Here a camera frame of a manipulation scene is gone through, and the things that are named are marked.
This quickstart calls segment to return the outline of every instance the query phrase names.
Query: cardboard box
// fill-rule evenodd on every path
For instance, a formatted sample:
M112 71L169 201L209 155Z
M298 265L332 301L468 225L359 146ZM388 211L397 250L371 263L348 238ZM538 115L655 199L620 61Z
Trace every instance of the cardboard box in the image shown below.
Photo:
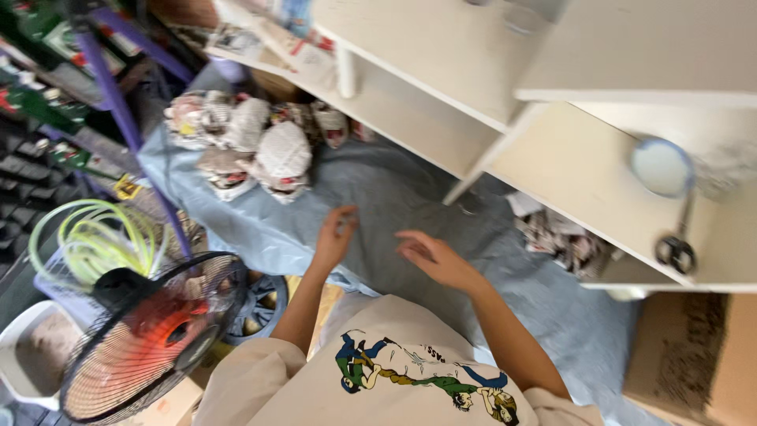
M683 426L757 424L757 296L661 293L644 302L623 395Z
M282 76L267 71L251 68L252 77L257 85L268 92L276 101L298 102L300 88Z
M190 426L192 413L200 404L202 394L202 388L186 378L148 408L116 425Z

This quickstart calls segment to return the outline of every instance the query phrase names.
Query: shelf board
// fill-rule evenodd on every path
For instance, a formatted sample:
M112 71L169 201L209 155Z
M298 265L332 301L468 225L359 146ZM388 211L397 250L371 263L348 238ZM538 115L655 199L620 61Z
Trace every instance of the shelf board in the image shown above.
M574 0L516 97L757 108L755 16L753 0Z
M658 238L675 231L682 199L648 192L628 167L637 139L582 110L557 102L534 120L489 172L684 286L657 263ZM702 262L716 205L697 197L687 239Z
M294 84L355 120L430 161L457 178L465 177L496 130L376 67L355 58L358 92L344 99L335 89L297 77Z
M510 31L510 3L460 0L319 0L313 25L325 36L506 133L520 102L512 88L550 26L530 36Z

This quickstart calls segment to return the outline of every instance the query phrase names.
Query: electric fan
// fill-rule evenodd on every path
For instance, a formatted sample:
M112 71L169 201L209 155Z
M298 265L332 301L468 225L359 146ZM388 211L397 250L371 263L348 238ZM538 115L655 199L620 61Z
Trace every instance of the electric fan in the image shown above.
M111 424L176 386L202 361L245 300L248 270L228 252L196 255L155 280L107 272L92 295L108 310L69 359L61 408L72 421Z

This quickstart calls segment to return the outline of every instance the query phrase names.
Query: wheel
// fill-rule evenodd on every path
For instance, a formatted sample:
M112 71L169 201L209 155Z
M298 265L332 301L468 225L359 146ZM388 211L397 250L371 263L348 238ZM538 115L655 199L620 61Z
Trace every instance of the wheel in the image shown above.
M276 294L276 306L271 308L264 303L269 295ZM247 300L242 306L234 322L226 330L223 338L225 343L239 346L253 337L268 337L284 314L289 302L289 290L284 277L263 275L258 281L249 286ZM245 320L250 319L260 325L260 329L245 336Z

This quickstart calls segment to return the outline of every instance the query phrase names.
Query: wrapped package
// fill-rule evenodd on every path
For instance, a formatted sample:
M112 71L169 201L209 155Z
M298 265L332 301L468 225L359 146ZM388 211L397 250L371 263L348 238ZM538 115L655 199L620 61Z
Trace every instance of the wrapped package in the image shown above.
M184 149L224 147L223 135L231 120L234 98L219 90L195 90L171 101L164 115L171 141Z
M187 92L171 101L164 111L166 125L174 145L200 150L210 144L201 134L203 91Z
M347 140L347 137L350 136L347 127L347 116L323 101L315 101L311 106L313 108L313 116L321 128L326 144L333 149L339 148Z
M231 112L231 122L221 137L223 145L235 151L257 152L268 118L268 102L256 98L240 102Z
M280 124L285 121L292 121L297 124L305 132L305 136L312 146L323 141L321 130L313 117L310 105L280 102L271 107L271 124Z
M228 202L253 189L257 184L257 181L238 164L238 161L250 159L252 155L249 153L211 146L197 161L197 168L218 198Z
M282 204L293 202L310 183L306 173L312 153L304 132L297 124L285 121L263 135L260 149L253 159L237 165L247 171Z

